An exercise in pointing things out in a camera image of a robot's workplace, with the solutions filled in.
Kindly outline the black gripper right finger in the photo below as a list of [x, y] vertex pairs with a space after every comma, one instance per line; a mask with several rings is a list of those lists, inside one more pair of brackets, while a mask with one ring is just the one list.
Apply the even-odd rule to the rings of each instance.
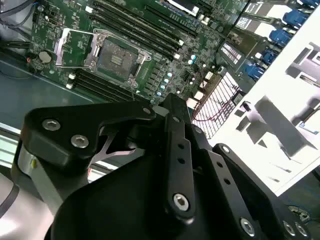
[[175, 116], [190, 141], [192, 166], [204, 181], [200, 195], [217, 240], [310, 240], [312, 235], [290, 209], [223, 143], [211, 147], [191, 124], [186, 102], [175, 97]]

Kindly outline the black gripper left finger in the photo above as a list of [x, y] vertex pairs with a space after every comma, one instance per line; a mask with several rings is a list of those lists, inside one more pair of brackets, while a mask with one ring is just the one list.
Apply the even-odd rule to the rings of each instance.
[[195, 215], [191, 123], [186, 102], [169, 94], [158, 106], [124, 101], [43, 107], [31, 110], [21, 132], [21, 170], [50, 211], [87, 183], [91, 165], [106, 161], [122, 168], [145, 157], [163, 164], [160, 208], [181, 223]]

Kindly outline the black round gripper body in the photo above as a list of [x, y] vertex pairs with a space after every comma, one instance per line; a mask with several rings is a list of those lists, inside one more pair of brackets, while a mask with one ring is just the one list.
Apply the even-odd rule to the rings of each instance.
[[50, 228], [52, 240], [217, 240], [206, 213], [201, 183], [192, 166], [195, 212], [179, 222], [160, 208], [163, 162], [144, 157], [80, 188], [61, 205]]

